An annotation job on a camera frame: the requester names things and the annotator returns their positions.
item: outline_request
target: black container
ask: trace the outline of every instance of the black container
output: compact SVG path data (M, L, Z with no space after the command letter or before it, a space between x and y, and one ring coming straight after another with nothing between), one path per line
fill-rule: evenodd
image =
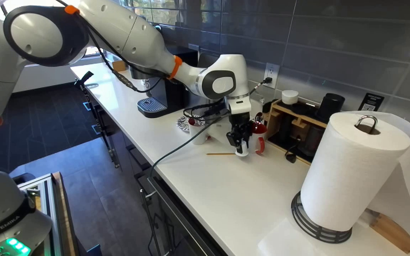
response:
M344 99L344 97L337 94L326 94L317 111L317 119L329 122L329 118L341 109Z

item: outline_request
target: cable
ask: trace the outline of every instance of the cable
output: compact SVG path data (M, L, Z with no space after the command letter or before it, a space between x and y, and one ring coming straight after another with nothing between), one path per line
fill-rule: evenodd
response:
M91 23L88 23L85 18L82 18L82 20L84 20L85 24L88 26L88 28L91 28L91 31L92 31L94 34L96 34L96 35L104 41L104 44L108 45L108 48L109 48L118 58L121 58L126 65L132 67L134 70L136 70L136 71L139 71L139 72L142 72L142 74L152 75L152 77L159 77L159 75L162 74L162 72L156 72L156 74L146 72L146 71L138 68L136 65L131 64L128 60L125 60L125 58L105 40L105 37L104 37L99 31L96 31L95 27L92 27Z
M89 30L88 30L88 33L89 33L91 41L95 44L96 51L99 53L99 55L101 55L101 58L104 60L104 62L105 62L105 65L108 67L108 70L109 70L124 85L126 85L128 88L131 88L131 90L134 90L134 91L136 91L136 92L143 94L143 92L149 92L151 90L153 90L153 88L159 84L161 78L159 78L152 87L149 87L149 88L146 88L146 90L139 90L139 88L136 88L126 77L124 77L122 74L116 72L116 71L111 67L111 64L109 64L108 60L105 58L105 54L102 53L99 44L96 43L95 37L92 35L92 33L91 33Z
M186 142L180 144L179 146L176 146L175 149L172 149L171 152L165 154L163 156L161 156L156 162L153 162L149 168L149 173L153 172L153 168L163 161L165 158L168 158L169 155L175 154L176 151L179 151L180 148L183 148L185 145L188 145L190 141L193 141L196 136L199 136L205 129L208 129L212 124L218 122L222 117L226 117L229 112L222 114L219 117L216 117L213 121L208 122L200 131L198 131L193 136L190 136Z
M62 4L62 6L67 6L67 3L64 3L64 1L61 1L61 0L57 0L59 4Z
M195 119L205 119L205 117L209 117L209 115L212 115L213 112L210 111L210 112L205 112L203 115L193 115L193 111L195 109L199 109L199 108L209 108L209 109L212 109L212 108L216 108L219 104L222 104L222 101L223 99L219 99L219 101L216 101L216 102L210 102L210 104L200 104L200 105L193 105L193 107L190 107L190 108L183 108L182 109L182 114L183 114L183 117L186 117L186 118L195 118Z
M270 77L264 77L257 85L255 85L247 95L253 94L262 84L272 82L273 80Z

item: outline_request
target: coffee machine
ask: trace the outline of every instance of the coffee machine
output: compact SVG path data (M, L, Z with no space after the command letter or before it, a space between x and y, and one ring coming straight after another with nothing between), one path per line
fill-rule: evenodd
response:
M198 53L189 48L168 45L172 54L178 55L183 62L196 67ZM145 78L146 88L153 87L146 92L148 98L136 102L138 111L148 118L161 117L176 109L185 108L189 101L189 92L178 81L166 78Z

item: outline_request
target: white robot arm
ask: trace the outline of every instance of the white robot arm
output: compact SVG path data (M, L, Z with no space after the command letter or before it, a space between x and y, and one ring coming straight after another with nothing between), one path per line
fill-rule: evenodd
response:
M22 58L42 65L67 64L81 57L89 37L96 38L128 64L166 74L199 97L225 98L232 122L229 142L236 155L247 155L250 101L240 54L222 54L208 68L190 67L165 48L161 33L148 21L109 0L82 0L78 8L20 7L7 14L4 34Z
M236 155L247 154L250 102L245 58L223 54L208 68L190 67L165 50L149 23L111 0L82 0L78 8L21 7L0 21L0 118L27 61L68 64L82 57L92 35L102 35L96 38L108 43L102 47L129 64L161 71L203 98L225 98L232 122L229 142ZM0 245L15 237L34 249L50 229L50 219L35 212L15 183L0 173Z

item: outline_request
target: kitchen counter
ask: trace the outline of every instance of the kitchen counter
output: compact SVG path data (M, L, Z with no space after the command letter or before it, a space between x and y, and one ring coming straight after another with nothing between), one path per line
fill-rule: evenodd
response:
M88 91L151 163L188 139L176 126L180 111L145 118L136 109L136 101L145 95L125 88L104 64L72 67L72 71L77 77L94 72ZM270 144L263 156L206 155L230 151L233 148L222 139L209 139L203 145L186 145L156 166L227 254L404 254L364 220L354 225L351 237L341 245L307 236L292 218L290 200L309 165L284 161L282 149Z

